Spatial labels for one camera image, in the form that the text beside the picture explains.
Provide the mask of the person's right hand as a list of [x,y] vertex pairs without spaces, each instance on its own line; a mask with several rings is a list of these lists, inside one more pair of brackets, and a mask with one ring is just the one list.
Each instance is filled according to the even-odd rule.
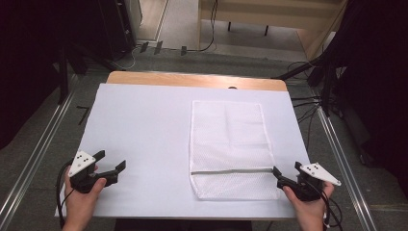
[[326,211],[326,205],[322,199],[306,202],[301,201],[296,197],[293,190],[287,186],[283,187],[283,192],[294,207],[299,229],[300,225],[323,225],[323,215]]

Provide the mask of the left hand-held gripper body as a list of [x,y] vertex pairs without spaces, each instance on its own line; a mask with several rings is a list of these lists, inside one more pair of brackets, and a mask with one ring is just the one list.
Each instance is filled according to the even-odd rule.
[[70,186],[79,193],[89,193],[97,181],[98,177],[95,171],[96,161],[93,155],[85,151],[78,151],[73,158],[68,176]]

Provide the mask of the dark curtain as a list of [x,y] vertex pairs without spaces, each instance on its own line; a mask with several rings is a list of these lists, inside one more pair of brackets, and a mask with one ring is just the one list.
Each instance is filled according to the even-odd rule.
[[0,0],[0,150],[55,89],[59,47],[92,0]]
[[336,38],[340,93],[367,132],[360,147],[408,197],[408,0],[349,0]]

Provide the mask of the metal floor rail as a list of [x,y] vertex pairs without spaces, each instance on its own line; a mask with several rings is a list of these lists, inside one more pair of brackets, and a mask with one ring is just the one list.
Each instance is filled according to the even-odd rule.
[[345,185],[347,188],[354,210],[358,219],[360,220],[363,230],[378,231],[373,220],[369,204],[360,190],[330,118],[325,114],[323,109],[318,109],[318,112],[320,122],[331,145],[336,162],[344,179],[343,185]]
[[82,75],[72,74],[68,78],[68,95],[59,104],[46,99],[27,121],[15,139],[0,150],[0,231],[6,231],[24,194],[36,174],[38,167],[53,140],[69,107]]

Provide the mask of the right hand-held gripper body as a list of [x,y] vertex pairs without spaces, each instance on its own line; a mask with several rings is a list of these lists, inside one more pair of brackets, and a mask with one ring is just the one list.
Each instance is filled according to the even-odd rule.
[[323,183],[329,182],[335,186],[340,186],[342,183],[328,172],[319,163],[302,165],[304,175],[297,175],[297,185],[299,193],[296,196],[301,201],[319,200],[322,195]]

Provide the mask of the wooden bench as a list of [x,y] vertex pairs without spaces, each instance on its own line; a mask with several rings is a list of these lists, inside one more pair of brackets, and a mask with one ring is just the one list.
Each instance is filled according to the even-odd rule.
[[197,28],[211,18],[217,2],[220,21],[294,28],[309,61],[316,58],[343,20],[348,0],[197,0]]

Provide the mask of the person's left hand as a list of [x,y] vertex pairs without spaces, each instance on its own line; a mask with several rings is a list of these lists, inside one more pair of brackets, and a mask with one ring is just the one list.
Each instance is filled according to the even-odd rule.
[[88,224],[93,216],[99,194],[105,187],[106,179],[105,178],[98,179],[96,183],[93,185],[90,192],[80,193],[71,188],[68,171],[69,169],[66,170],[64,177],[65,182],[64,194],[66,196],[65,223],[79,222]]

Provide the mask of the black metal stand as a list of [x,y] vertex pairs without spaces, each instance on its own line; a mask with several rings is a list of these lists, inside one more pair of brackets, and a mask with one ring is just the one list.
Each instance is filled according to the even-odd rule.
[[76,74],[86,74],[87,65],[84,60],[84,56],[87,56],[106,67],[110,71],[115,71],[116,67],[108,63],[103,58],[96,55],[94,52],[88,50],[86,47],[74,43],[74,42],[63,42],[59,47],[59,79],[60,79],[60,98],[58,104],[61,105],[68,96],[69,86],[68,86],[68,75],[67,75],[67,65],[70,64],[72,69]]
[[321,107],[326,116],[330,116],[329,104],[331,89],[336,79],[336,65],[331,55],[321,54],[309,62],[302,62],[301,66],[289,70],[286,73],[275,77],[275,80],[286,81],[295,75],[312,68],[312,72],[307,79],[310,87],[317,87],[322,84],[320,99]]

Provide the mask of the white table mat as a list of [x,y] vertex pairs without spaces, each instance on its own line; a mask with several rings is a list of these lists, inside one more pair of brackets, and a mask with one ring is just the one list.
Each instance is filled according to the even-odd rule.
[[295,177],[308,163],[287,91],[229,90],[145,85],[100,85],[80,149],[106,156],[98,166],[126,168],[99,195],[100,218],[285,219],[293,207],[284,195],[264,201],[204,201],[189,179],[191,103],[252,102],[262,106],[277,167]]

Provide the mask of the wooden table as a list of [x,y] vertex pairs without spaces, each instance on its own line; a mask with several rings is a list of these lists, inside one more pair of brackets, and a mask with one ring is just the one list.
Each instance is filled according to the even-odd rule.
[[287,86],[282,80],[167,72],[113,71],[110,73],[107,83],[216,89],[235,87],[238,90],[287,91]]

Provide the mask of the black cabinet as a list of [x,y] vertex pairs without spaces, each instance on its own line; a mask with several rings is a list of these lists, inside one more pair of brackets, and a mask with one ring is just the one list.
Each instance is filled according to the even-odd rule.
[[140,0],[97,0],[102,14],[106,45],[104,56],[117,60],[136,47],[142,20]]

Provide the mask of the white mesh laundry bag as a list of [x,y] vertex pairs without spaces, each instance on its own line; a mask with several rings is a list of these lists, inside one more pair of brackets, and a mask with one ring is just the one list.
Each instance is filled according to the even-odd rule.
[[274,166],[259,103],[192,103],[190,179],[199,199],[275,200]]

